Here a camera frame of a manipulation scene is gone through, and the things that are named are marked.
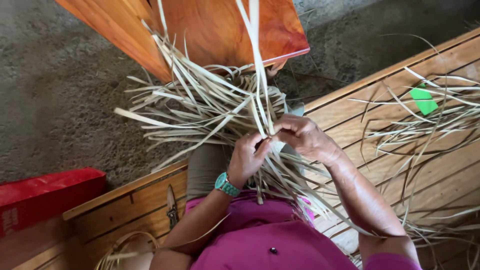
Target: gray floor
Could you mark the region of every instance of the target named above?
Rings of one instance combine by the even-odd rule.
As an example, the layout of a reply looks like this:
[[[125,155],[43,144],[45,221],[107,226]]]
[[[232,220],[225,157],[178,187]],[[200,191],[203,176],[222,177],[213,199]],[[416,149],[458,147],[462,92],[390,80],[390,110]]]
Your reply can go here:
[[[478,0],[294,2],[298,13],[315,9],[300,16],[312,50],[276,83],[305,102],[428,48],[381,35],[438,45],[480,20]],[[128,107],[125,76],[142,76],[140,66],[53,0],[3,0],[0,25],[0,182],[92,166],[118,187],[183,147],[145,152],[138,123],[113,114]]]

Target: turquoise watch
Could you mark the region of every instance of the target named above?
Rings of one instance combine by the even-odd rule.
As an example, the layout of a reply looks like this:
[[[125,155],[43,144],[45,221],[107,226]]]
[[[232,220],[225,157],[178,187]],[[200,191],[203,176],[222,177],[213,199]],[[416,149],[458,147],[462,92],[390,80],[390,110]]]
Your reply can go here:
[[[227,193],[232,197],[236,197],[240,194],[240,190],[234,187],[228,181],[226,172],[218,176],[218,178],[215,181],[215,188]]]

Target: green card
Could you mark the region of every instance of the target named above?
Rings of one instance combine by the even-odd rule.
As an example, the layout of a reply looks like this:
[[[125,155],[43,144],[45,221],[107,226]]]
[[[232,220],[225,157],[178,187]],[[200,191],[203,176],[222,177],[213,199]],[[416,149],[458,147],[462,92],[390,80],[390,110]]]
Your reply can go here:
[[[432,99],[430,101],[416,101],[415,104],[417,104],[417,107],[420,109],[421,113],[423,115],[427,115],[431,113],[433,110],[438,108],[437,103],[433,100],[432,96],[430,95],[429,92],[422,91],[420,88],[425,88],[425,84],[420,85],[418,88],[414,88],[410,91],[410,94],[412,95],[412,98],[414,100],[426,100],[426,99]]]

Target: hand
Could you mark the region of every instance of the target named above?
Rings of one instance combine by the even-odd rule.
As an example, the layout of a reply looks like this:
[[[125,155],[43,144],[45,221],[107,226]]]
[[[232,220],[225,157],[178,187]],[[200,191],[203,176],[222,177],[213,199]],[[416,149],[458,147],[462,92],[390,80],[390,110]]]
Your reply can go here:
[[[318,160],[327,167],[344,155],[342,148],[310,118],[284,114],[274,123],[274,130],[273,140],[289,144],[301,155]]]
[[[270,151],[271,139],[265,139],[255,151],[255,145],[261,140],[260,133],[254,133],[244,135],[235,143],[228,166],[228,180],[234,187],[242,189],[247,179],[260,169],[265,156]]]

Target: pink shirt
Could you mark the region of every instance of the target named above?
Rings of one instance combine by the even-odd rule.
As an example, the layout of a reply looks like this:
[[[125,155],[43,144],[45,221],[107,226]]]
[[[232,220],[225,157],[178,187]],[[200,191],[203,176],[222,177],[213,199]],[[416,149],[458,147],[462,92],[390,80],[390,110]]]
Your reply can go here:
[[[188,212],[203,198],[187,202]],[[355,265],[326,236],[296,215],[282,199],[258,205],[256,193],[242,191],[228,208],[230,215],[193,263],[191,270],[342,269]],[[420,270],[410,259],[380,253],[370,257],[365,270]]]

